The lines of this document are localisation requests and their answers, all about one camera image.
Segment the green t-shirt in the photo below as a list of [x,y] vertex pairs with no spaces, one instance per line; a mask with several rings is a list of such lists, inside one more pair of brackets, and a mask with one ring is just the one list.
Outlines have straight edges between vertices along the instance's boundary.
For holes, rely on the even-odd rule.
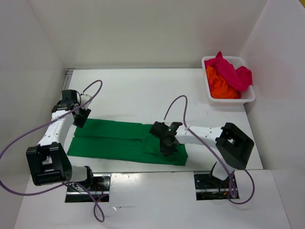
[[137,163],[185,166],[184,145],[170,156],[161,153],[160,140],[150,134],[151,124],[88,119],[76,128],[69,156],[131,161]]

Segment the orange t-shirt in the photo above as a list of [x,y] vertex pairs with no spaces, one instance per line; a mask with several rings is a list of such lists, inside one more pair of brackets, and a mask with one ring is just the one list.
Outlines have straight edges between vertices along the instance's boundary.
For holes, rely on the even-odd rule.
[[211,67],[206,67],[206,74],[210,89],[210,94],[214,99],[240,99],[241,93],[231,87],[226,80],[219,76],[216,70]]

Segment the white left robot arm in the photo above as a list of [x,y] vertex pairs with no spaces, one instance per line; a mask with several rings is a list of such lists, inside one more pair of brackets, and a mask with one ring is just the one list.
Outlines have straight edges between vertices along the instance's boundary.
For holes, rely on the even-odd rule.
[[92,170],[89,166],[72,166],[63,145],[72,125],[83,128],[91,112],[91,96],[76,90],[64,90],[61,94],[62,99],[51,111],[53,123],[38,144],[26,151],[30,174],[36,186],[78,182],[88,191],[95,185]]

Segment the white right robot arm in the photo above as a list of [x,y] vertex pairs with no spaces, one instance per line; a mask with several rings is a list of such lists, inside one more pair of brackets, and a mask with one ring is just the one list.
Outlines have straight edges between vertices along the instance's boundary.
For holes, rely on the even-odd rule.
[[220,187],[235,170],[245,170],[254,147],[254,141],[233,123],[223,127],[184,127],[180,122],[169,126],[155,122],[150,134],[160,140],[163,156],[178,152],[178,147],[185,144],[203,145],[215,148],[221,157],[213,166],[209,182],[213,187]]

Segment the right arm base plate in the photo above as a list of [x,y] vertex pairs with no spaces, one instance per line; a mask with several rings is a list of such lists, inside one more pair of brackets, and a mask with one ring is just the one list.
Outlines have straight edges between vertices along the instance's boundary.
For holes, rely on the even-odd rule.
[[208,173],[194,173],[193,177],[197,201],[227,199],[230,193],[229,178],[222,181]]

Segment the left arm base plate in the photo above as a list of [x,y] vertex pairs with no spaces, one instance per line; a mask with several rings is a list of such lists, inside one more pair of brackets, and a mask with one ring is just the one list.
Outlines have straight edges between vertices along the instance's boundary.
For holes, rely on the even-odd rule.
[[[94,173],[92,184],[83,184],[98,202],[109,202],[111,174]],[[93,202],[89,194],[79,185],[67,187],[65,203]]]

